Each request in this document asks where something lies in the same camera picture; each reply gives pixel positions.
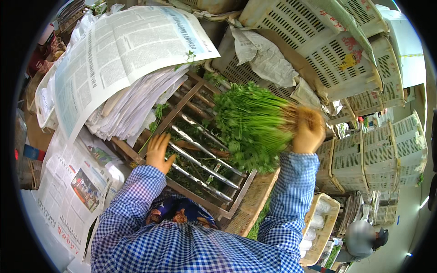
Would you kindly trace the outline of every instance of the red chinese characters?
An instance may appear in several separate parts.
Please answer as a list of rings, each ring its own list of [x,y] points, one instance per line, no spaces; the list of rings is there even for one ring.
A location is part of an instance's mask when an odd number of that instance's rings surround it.
[[[352,51],[352,53],[354,54],[354,58],[355,58],[355,60],[357,61],[357,63],[360,63],[361,58],[363,57],[363,56],[362,56],[362,52],[363,52],[362,49]]]
[[[62,227],[58,225],[58,234],[62,236],[62,239],[64,239],[65,243],[68,245],[68,247],[73,250],[75,254],[79,253],[79,251],[77,250],[76,246],[74,245],[74,243],[70,240],[70,235],[69,234],[65,234],[62,231]]]
[[[350,38],[344,37],[341,40],[343,41],[344,45],[347,46],[347,49],[350,51],[354,48],[354,45],[358,44],[357,41],[353,37],[350,37]]]

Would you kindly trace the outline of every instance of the white plastic crate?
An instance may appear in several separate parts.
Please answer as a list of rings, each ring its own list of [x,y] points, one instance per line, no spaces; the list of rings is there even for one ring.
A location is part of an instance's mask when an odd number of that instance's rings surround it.
[[[352,35],[336,33],[297,0],[250,0],[239,17],[247,27],[268,28],[306,58],[327,88],[329,100],[340,100],[368,90],[381,90],[377,68],[362,56]],[[340,69],[340,64],[356,60]]]
[[[416,111],[393,124],[399,161],[399,183],[416,185],[427,164],[428,147]]]
[[[319,158],[319,170],[316,174],[316,180],[325,179],[332,177],[331,166],[332,166],[332,156],[334,152],[335,138],[325,141],[317,149],[316,154]]]
[[[346,192],[335,177],[316,178],[316,185],[319,187],[320,192],[326,194],[343,194]]]
[[[363,134],[364,173],[370,190],[395,190],[398,161],[392,124]]]
[[[253,81],[257,85],[269,89],[277,97],[291,101],[296,105],[300,104],[297,100],[291,98],[295,89],[294,87],[276,87],[272,82],[260,78],[247,62],[237,66],[238,57],[235,54],[234,37],[232,36],[230,28],[226,30],[225,36],[218,47],[218,51],[221,57],[215,58],[212,61],[211,66],[218,70],[230,82],[247,83]]]
[[[327,122],[329,125],[355,121],[357,119],[354,113],[350,110],[349,102],[346,99],[341,100],[341,104],[343,105],[343,108],[340,110],[340,112],[335,116],[329,116],[329,120]]]
[[[182,0],[182,2],[211,14],[222,14],[242,9],[247,0]]]
[[[393,123],[393,133],[396,140],[409,139],[417,134],[423,135],[422,124],[416,111],[412,115]]]
[[[396,220],[398,205],[379,206],[374,225],[393,224]]]
[[[362,132],[335,141],[332,175],[335,177],[364,176]]]
[[[361,27],[366,37],[388,32],[388,26],[382,19],[376,6],[370,0],[338,0]]]
[[[381,192],[380,201],[398,201],[399,200],[399,190],[385,190]]]
[[[353,113],[359,117],[384,110],[381,95],[377,90],[365,91],[361,94],[350,96],[347,100]]]
[[[363,116],[382,111],[384,108],[404,106],[404,92],[401,73],[390,41],[380,36],[371,42],[383,91],[366,91],[347,98],[352,111]]]
[[[367,185],[366,177],[337,177],[338,183],[344,188],[346,192],[353,192],[359,190],[362,195],[369,195],[369,187]]]
[[[403,107],[405,102],[401,72],[392,44],[382,35],[370,44],[373,48],[379,75],[382,78],[383,92],[380,93],[380,97],[384,108]]]

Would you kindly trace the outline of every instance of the left hand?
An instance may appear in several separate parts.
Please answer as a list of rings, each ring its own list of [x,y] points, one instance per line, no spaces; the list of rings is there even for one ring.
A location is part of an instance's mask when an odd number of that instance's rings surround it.
[[[173,154],[167,161],[164,159],[170,138],[171,135],[166,133],[156,135],[150,140],[150,143],[147,146],[146,165],[157,168],[164,175],[168,173],[171,164],[176,159],[176,154]]]

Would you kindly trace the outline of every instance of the cap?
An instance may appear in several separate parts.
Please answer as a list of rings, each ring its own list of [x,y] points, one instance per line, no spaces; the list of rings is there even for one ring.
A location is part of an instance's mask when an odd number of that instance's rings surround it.
[[[378,233],[378,238],[375,240],[373,249],[377,250],[381,246],[385,245],[388,241],[388,229],[381,228]]]

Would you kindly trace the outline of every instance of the yellow label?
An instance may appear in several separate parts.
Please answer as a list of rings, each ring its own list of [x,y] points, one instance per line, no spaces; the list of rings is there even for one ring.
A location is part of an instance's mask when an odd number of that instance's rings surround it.
[[[349,53],[344,57],[342,63],[340,64],[340,69],[344,71],[345,69],[352,67],[356,64],[357,61],[355,59],[355,55],[353,53]]]

